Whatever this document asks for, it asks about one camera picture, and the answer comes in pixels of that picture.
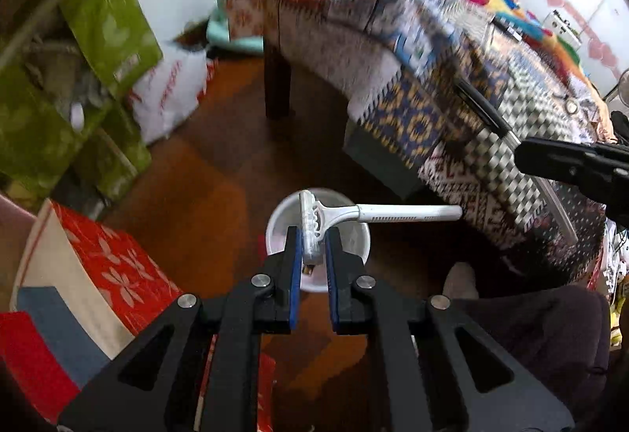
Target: wooden table leg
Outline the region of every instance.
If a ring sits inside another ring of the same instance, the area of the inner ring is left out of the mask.
[[[264,100],[267,118],[279,120],[291,112],[291,64],[271,44],[264,44]]]

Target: blue gripper pad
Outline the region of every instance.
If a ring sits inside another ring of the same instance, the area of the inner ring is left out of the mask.
[[[332,258],[331,242],[328,233],[325,234],[325,268],[328,274],[328,299],[329,299],[329,320],[332,322],[332,330],[338,329],[338,288],[337,278],[334,274],[334,259]]]
[[[290,313],[288,315],[288,324],[291,330],[297,326],[298,312],[300,310],[300,283],[301,283],[301,258],[303,255],[303,245],[301,241],[301,230],[297,228],[295,238],[295,259],[292,263],[291,277],[291,303]]]

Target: razor head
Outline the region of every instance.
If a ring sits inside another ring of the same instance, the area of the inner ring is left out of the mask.
[[[321,223],[316,211],[316,197],[307,189],[300,191],[300,209],[304,265],[320,265],[323,263]]]

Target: metal screw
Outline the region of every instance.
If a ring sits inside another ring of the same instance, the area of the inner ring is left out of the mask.
[[[446,296],[432,296],[430,305],[436,309],[448,309],[450,307],[450,299]]]
[[[564,105],[565,111],[570,115],[577,114],[579,111],[579,102],[577,102],[574,98],[570,97],[565,101]]]
[[[271,278],[266,274],[256,274],[253,278],[251,278],[251,284],[254,287],[263,289],[271,284]]]
[[[356,284],[361,289],[372,289],[373,287],[375,287],[375,279],[371,276],[359,276],[356,279]]]
[[[180,308],[191,308],[196,304],[196,297],[193,296],[193,294],[184,294],[183,296],[179,296],[177,304]]]

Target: small white device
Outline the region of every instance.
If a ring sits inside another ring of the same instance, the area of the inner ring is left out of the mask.
[[[458,221],[457,205],[354,205],[326,207],[309,190],[300,191],[301,234],[304,265],[323,262],[321,242],[328,228],[344,221],[431,222]]]
[[[542,26],[559,36],[575,51],[578,51],[581,47],[581,40],[570,29],[570,22],[561,18],[557,10],[550,12],[546,16]]]

